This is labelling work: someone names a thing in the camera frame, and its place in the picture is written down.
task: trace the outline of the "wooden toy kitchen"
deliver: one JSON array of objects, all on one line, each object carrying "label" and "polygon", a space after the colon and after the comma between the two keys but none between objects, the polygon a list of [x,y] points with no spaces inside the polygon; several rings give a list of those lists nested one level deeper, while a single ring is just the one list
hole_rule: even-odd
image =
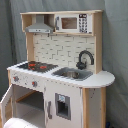
[{"label": "wooden toy kitchen", "polygon": [[102,11],[27,12],[21,17],[27,61],[8,68],[3,126],[11,98],[13,117],[32,128],[105,128],[106,86],[115,77],[102,71]]}]

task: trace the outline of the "oven window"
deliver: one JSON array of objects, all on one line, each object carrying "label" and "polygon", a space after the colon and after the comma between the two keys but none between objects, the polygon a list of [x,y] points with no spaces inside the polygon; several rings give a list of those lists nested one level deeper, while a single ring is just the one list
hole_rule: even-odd
[{"label": "oven window", "polygon": [[62,29],[77,29],[77,18],[62,18]]}]

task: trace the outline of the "stovetop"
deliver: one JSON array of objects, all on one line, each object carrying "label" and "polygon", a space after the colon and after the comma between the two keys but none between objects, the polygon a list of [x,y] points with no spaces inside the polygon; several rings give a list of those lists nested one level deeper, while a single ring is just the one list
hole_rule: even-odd
[{"label": "stovetop", "polygon": [[31,62],[22,64],[22,65],[17,66],[17,67],[22,68],[22,69],[26,69],[26,70],[32,70],[32,71],[44,73],[44,72],[49,71],[55,67],[58,67],[58,65],[31,61]]}]

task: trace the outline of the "white tile backsplash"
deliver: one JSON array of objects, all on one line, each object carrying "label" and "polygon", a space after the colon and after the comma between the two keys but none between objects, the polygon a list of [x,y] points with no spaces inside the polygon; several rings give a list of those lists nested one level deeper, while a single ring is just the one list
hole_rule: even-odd
[{"label": "white tile backsplash", "polygon": [[[88,50],[94,56],[95,37],[68,35],[34,35],[35,60],[62,66],[76,68],[79,53]],[[82,56],[82,62],[87,61],[87,69],[94,70],[94,65],[88,55]]]}]

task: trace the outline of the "cabinet handle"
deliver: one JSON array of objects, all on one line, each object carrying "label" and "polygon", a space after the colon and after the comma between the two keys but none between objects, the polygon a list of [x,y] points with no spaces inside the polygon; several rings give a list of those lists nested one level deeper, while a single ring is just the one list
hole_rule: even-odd
[{"label": "cabinet handle", "polygon": [[52,119],[52,115],[50,114],[50,107],[51,107],[51,101],[48,102],[47,112],[48,112],[48,118]]},{"label": "cabinet handle", "polygon": [[56,27],[56,30],[59,30],[59,27],[57,26],[57,21],[59,20],[59,17],[56,17],[56,20],[55,20],[55,27]]}]

